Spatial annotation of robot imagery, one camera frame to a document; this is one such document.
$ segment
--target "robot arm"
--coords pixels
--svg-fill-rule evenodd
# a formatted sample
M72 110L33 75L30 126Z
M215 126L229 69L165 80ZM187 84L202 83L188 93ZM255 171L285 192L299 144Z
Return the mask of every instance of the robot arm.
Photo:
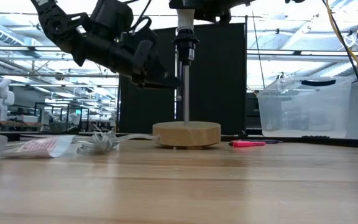
M171 9L193 9L194 19L197 20L217 23L216 17L220 17L219 23L226 24L231 20L231 8L242 4L250 6L253 1L255 0L170 0L169 7ZM301 3L305 0L285 0L286 3L290 1Z
M86 59L129 78L142 88L176 88L180 81L160 63L155 49L157 35L150 30L151 19L131 33L132 9L118 0L98 0L91 15L66 14L55 0L31 0L45 35L82 66Z

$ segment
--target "plastic bag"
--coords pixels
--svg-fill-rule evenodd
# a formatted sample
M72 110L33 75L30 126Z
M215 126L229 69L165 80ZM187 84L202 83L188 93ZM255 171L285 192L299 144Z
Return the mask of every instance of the plastic bag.
M14 149L9 149L1 157L9 158L56 158L69 147L74 136L56 136L46 139L32 140Z

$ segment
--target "black panel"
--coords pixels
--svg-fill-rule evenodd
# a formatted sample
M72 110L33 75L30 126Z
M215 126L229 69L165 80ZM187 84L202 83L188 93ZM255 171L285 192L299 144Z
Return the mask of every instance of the black panel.
M175 75L175 29L155 30L158 35L157 50L165 68ZM141 90L128 79L120 78L121 105L120 133L152 132L155 123L174 120L173 90Z
M195 34L200 43L190 67L190 119L238 134L244 129L244 24L196 26Z

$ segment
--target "plastic storage container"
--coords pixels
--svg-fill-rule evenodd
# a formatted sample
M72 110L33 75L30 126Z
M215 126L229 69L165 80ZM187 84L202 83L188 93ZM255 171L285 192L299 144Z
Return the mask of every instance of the plastic storage container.
M351 77L276 80L258 94L263 135L344 138L352 81Z

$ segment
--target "wooden disc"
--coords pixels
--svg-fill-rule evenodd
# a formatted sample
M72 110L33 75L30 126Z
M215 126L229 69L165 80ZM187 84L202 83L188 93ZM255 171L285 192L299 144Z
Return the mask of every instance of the wooden disc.
M201 121L158 123L153 125L153 135L161 136L158 143L164 146L211 146L221 141L221 125Z

